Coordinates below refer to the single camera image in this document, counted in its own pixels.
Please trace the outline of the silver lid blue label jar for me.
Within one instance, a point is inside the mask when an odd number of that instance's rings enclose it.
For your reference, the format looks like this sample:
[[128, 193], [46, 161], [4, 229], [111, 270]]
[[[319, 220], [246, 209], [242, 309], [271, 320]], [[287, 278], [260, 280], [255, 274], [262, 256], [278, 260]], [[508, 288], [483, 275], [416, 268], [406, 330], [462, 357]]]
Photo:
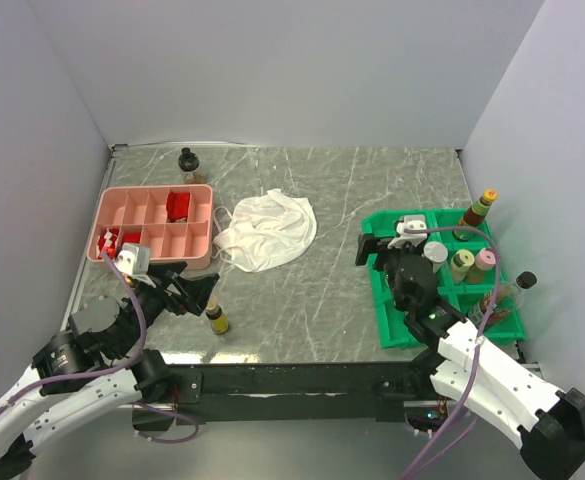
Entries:
[[423, 257], [432, 265], [432, 271], [437, 273], [448, 258], [447, 247], [438, 241], [428, 241], [423, 248]]

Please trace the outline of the red sauce bottle yellow cap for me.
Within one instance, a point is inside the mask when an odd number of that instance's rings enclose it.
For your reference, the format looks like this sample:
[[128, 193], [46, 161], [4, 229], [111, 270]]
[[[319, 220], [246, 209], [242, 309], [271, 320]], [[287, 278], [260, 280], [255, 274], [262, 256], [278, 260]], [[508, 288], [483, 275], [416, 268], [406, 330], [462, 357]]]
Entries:
[[469, 241], [473, 233], [464, 230], [464, 227], [478, 228], [485, 220], [492, 204], [497, 200], [498, 193], [494, 189], [486, 189], [481, 196], [463, 213], [452, 232], [457, 241]]

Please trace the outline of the pink lid spice jar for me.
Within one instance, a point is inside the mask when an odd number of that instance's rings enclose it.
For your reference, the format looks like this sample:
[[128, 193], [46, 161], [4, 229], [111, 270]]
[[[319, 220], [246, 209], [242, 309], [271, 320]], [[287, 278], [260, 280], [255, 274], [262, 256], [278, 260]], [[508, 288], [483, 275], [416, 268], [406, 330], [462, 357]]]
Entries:
[[486, 275], [496, 266], [496, 256], [491, 248], [482, 248], [474, 257], [465, 281], [471, 285], [482, 283]]

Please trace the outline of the dark sauce bottle black cap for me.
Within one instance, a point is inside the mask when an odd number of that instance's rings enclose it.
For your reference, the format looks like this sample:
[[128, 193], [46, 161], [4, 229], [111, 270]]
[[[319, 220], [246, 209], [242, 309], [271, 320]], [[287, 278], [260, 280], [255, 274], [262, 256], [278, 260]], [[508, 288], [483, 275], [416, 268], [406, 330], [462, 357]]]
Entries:
[[[537, 276], [530, 271], [523, 271], [513, 282], [502, 284], [493, 306], [492, 313], [488, 317], [485, 329], [497, 325], [510, 316], [522, 303], [524, 294], [538, 282]], [[483, 315], [491, 300], [492, 292], [486, 293], [468, 311], [466, 316], [476, 327], [480, 326]]]

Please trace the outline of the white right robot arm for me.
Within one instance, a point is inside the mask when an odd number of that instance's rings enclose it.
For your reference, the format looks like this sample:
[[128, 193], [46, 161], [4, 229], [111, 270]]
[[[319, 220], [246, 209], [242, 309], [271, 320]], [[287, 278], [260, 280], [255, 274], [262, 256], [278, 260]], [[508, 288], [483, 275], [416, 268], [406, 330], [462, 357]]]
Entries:
[[585, 462], [585, 395], [563, 391], [489, 341], [438, 292], [424, 257], [430, 229], [402, 224], [392, 237], [360, 235], [355, 263], [375, 259], [408, 331], [426, 346], [426, 364], [410, 374], [412, 391], [436, 394], [490, 423], [540, 479], [569, 479]]

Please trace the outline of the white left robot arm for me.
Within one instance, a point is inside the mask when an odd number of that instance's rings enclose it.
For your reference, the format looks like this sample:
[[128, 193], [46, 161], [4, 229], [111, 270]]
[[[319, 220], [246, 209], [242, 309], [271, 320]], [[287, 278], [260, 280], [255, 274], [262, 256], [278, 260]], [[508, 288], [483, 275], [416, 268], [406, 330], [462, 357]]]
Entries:
[[199, 316], [219, 276], [181, 277], [182, 263], [153, 266], [149, 282], [126, 283], [133, 298], [89, 299], [33, 357], [0, 398], [0, 479], [28, 470], [41, 451], [122, 405], [165, 399], [172, 376], [145, 346], [164, 312]]

